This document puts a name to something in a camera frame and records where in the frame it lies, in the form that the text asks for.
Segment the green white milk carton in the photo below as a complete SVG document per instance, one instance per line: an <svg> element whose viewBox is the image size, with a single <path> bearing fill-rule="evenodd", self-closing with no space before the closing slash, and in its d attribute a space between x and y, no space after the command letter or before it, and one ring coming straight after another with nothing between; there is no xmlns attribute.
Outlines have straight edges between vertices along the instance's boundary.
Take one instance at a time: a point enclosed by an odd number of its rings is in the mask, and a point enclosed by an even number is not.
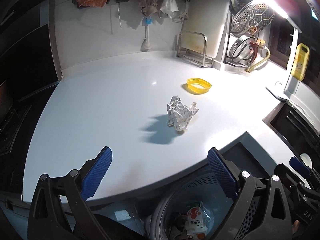
<svg viewBox="0 0 320 240"><path fill-rule="evenodd" d="M187 230L187 234L207 232L207 222L201 201L187 205L187 222L185 223L185 229Z"/></svg>

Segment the aluminium foil ball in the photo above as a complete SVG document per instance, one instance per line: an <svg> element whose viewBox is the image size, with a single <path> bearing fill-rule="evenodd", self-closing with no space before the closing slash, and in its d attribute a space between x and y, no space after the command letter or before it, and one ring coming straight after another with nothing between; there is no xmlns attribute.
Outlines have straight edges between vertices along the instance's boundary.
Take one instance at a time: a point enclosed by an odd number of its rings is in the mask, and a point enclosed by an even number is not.
<svg viewBox="0 0 320 240"><path fill-rule="evenodd" d="M188 129L189 122L198 111L196 102L187 106L178 96L173 96L167 104L167 125L174 127L177 132L183 132Z"/></svg>

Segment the red white snack wrapper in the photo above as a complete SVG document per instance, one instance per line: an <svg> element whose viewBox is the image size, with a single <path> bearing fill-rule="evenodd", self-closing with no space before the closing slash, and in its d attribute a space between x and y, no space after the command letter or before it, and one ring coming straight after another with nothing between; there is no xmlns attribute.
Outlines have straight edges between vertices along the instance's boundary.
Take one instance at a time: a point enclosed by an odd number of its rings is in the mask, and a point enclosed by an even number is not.
<svg viewBox="0 0 320 240"><path fill-rule="evenodd" d="M187 240L204 240L205 237L206 237L205 233L187 234Z"/></svg>

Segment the black cloth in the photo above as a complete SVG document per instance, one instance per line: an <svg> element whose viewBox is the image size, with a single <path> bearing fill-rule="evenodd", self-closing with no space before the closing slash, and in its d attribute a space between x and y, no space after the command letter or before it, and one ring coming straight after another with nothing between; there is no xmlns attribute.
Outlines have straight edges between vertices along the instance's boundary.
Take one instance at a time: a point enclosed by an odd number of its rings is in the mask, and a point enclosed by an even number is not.
<svg viewBox="0 0 320 240"><path fill-rule="evenodd" d="M169 239L172 239L172 240L188 239L187 230L185 229L186 222L187 222L186 215L183 215L178 212L173 213L169 222Z"/></svg>

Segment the grey perforated trash basket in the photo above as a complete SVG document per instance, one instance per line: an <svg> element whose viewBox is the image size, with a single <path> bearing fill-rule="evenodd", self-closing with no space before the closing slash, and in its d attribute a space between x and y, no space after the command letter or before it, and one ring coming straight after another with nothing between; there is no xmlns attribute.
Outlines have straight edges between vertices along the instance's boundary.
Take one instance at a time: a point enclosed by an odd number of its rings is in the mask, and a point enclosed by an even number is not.
<svg viewBox="0 0 320 240"><path fill-rule="evenodd" d="M200 172L176 183L151 218L149 239L210 239L226 218L227 198L213 172Z"/></svg>

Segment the black sink basin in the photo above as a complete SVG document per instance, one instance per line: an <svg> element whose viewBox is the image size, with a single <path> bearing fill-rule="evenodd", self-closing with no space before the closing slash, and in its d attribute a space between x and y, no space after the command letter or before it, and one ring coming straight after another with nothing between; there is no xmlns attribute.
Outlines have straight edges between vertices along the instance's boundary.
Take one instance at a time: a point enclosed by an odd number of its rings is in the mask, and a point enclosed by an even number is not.
<svg viewBox="0 0 320 240"><path fill-rule="evenodd" d="M299 157L306 153L319 162L319 135L298 109L289 102L279 103L263 122Z"/></svg>

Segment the yellow oil jug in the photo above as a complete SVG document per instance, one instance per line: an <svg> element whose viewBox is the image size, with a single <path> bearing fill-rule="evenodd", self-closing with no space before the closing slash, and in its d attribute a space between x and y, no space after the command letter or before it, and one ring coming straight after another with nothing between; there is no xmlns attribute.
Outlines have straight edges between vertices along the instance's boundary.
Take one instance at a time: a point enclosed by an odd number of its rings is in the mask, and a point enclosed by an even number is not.
<svg viewBox="0 0 320 240"><path fill-rule="evenodd" d="M295 59L291 69L291 75L299 81L303 81L308 66L310 48L300 43L296 48Z"/></svg>

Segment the yellow plastic lid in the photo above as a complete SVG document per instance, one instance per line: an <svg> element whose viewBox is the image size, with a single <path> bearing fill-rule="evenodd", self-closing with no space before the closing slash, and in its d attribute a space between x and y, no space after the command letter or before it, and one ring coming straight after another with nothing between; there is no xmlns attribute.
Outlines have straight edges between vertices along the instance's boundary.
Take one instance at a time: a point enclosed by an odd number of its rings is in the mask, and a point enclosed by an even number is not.
<svg viewBox="0 0 320 240"><path fill-rule="evenodd" d="M201 78L191 78L187 80L187 87L195 94L204 94L207 93L212 85Z"/></svg>

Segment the round steel pan lid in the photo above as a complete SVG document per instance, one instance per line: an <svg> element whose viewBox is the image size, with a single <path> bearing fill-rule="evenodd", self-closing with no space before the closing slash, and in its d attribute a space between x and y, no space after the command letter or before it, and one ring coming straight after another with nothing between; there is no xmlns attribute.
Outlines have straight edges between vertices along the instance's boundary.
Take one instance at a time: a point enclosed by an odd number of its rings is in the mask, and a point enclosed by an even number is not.
<svg viewBox="0 0 320 240"><path fill-rule="evenodd" d="M232 62L238 63L251 59L253 50L249 45L250 41L255 41L255 38L242 35L233 43L228 56Z"/></svg>

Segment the perforated steel steamer plate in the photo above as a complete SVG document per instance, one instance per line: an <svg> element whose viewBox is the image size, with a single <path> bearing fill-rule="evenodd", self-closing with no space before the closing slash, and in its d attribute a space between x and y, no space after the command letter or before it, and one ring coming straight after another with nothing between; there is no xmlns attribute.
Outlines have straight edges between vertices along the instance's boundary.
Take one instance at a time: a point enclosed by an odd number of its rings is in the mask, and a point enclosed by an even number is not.
<svg viewBox="0 0 320 240"><path fill-rule="evenodd" d="M231 33L235 37L253 37L264 30L273 20L274 10L261 0L253 0L234 16Z"/></svg>

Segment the steel cutting board rack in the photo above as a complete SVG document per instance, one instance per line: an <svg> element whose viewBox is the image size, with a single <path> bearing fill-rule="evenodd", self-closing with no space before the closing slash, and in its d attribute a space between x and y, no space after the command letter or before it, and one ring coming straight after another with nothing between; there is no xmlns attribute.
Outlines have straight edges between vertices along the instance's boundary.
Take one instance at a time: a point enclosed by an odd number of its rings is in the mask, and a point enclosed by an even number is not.
<svg viewBox="0 0 320 240"><path fill-rule="evenodd" d="M202 45L193 43L190 36L200 37ZM207 55L208 38L203 33L182 30L177 39L176 56L184 58L200 68L213 68L214 58Z"/></svg>

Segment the white dish brush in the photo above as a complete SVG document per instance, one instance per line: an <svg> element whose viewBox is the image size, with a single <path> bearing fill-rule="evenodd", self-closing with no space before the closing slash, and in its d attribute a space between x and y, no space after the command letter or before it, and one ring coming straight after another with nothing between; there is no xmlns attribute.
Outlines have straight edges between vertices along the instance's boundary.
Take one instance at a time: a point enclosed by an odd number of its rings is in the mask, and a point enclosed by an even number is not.
<svg viewBox="0 0 320 240"><path fill-rule="evenodd" d="M150 25L152 25L152 18L150 16L146 17L144 20L144 39L140 48L141 52L146 52L151 49L151 42L150 42Z"/></svg>

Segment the hanging white peeler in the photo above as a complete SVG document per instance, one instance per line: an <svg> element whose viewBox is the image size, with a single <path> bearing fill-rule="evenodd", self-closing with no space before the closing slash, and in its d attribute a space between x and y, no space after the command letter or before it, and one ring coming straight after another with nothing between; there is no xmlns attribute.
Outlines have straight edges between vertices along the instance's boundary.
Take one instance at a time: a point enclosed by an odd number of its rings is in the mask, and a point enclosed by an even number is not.
<svg viewBox="0 0 320 240"><path fill-rule="evenodd" d="M189 6L190 6L190 0L186 0L184 12L182 12L180 15L174 17L172 19L172 22L184 23L185 21L187 21L189 18L189 15L188 15Z"/></svg>

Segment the white hanging cloth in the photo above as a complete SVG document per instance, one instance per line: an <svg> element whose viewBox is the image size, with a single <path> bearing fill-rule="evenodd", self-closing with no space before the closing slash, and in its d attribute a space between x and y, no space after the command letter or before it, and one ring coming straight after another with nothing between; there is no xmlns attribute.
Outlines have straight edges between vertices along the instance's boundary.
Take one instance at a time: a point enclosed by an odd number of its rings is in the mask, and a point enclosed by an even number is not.
<svg viewBox="0 0 320 240"><path fill-rule="evenodd" d="M171 20L174 18L175 13L178 12L176 0L163 0L160 12L167 15Z"/></svg>

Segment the brown hanging cloth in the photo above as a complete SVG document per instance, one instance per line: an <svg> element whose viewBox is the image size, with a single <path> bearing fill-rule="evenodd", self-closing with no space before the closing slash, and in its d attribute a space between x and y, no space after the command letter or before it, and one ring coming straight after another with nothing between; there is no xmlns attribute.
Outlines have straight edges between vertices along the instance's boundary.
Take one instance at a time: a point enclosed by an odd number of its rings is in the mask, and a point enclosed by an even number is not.
<svg viewBox="0 0 320 240"><path fill-rule="evenodd" d="M158 11L156 0L140 0L139 7L141 7L141 13L145 17L149 17Z"/></svg>

